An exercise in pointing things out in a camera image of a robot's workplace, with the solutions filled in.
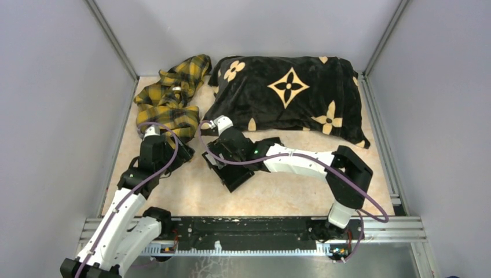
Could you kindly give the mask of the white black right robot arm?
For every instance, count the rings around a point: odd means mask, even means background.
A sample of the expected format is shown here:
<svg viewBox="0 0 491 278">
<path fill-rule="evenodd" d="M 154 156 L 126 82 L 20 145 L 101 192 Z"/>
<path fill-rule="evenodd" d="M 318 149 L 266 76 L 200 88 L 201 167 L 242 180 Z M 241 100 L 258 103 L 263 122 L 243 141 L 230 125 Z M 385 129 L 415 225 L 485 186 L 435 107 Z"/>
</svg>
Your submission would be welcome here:
<svg viewBox="0 0 491 278">
<path fill-rule="evenodd" d="M 278 137 L 252 141 L 234 127 L 206 144 L 202 154 L 230 192 L 257 171 L 291 173 L 326 182 L 334 196 L 327 215 L 326 231 L 342 238 L 351 216 L 368 199 L 373 170 L 349 147 L 313 152 L 285 147 Z"/>
</svg>

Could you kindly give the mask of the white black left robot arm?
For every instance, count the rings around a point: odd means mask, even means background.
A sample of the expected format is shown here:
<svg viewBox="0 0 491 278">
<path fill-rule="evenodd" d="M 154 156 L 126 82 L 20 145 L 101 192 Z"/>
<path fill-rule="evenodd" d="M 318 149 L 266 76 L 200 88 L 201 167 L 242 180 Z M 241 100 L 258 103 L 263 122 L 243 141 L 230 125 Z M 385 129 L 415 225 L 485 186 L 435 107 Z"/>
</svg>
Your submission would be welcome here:
<svg viewBox="0 0 491 278">
<path fill-rule="evenodd" d="M 151 241 L 176 240 L 172 215 L 163 208 L 150 207 L 131 224 L 161 176 L 194 154 L 177 136 L 173 139 L 174 146 L 163 135 L 144 136 L 140 154 L 120 176 L 113 201 L 96 231 L 76 258 L 66 258 L 61 264 L 62 277 L 123 277 Z"/>
</svg>

